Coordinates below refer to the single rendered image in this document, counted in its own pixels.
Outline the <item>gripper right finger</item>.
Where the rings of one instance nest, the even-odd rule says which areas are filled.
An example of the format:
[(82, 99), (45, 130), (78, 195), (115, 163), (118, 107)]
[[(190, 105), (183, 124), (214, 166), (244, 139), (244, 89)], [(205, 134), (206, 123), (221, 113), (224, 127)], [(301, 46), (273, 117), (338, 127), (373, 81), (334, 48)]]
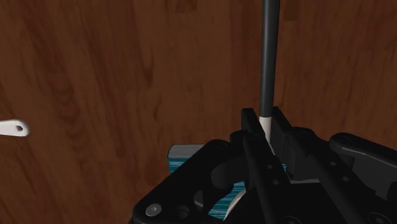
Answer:
[(397, 150), (350, 133), (325, 141), (273, 108), (270, 143), (292, 181), (316, 179), (348, 224), (397, 224)]

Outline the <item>dark grey pen white tip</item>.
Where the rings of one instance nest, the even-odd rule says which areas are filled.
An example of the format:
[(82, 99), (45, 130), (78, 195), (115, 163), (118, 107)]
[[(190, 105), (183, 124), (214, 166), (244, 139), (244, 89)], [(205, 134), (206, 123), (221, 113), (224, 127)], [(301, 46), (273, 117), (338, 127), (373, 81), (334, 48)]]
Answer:
[(261, 0), (261, 57), (260, 57), (260, 104), (259, 121), (270, 143), (272, 111), (274, 105), (275, 69), (279, 30), (280, 0)]

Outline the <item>teal and grey book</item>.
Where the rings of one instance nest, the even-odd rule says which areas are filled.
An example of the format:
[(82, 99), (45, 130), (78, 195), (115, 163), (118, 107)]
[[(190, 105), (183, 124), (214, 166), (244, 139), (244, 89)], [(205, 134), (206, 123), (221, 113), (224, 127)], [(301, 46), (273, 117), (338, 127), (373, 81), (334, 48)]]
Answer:
[[(167, 154), (167, 161), (170, 172), (174, 172), (179, 166), (185, 163), (192, 155), (194, 155), (203, 144), (174, 144), (171, 146)], [(237, 201), (245, 194), (244, 182), (235, 183), (232, 191), (222, 199), (220, 199), (209, 214), (220, 220), (224, 220)]]

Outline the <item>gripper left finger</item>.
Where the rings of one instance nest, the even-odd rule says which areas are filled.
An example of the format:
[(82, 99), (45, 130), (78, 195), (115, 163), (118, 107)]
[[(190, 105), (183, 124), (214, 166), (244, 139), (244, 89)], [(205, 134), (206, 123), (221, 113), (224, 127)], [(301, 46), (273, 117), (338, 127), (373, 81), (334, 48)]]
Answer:
[[(241, 129), (229, 141), (203, 145), (134, 206), (129, 224), (279, 224), (275, 189), (287, 178), (268, 144), (273, 124), (271, 116), (243, 109)], [(225, 220), (216, 220), (210, 210), (238, 182), (245, 194)]]

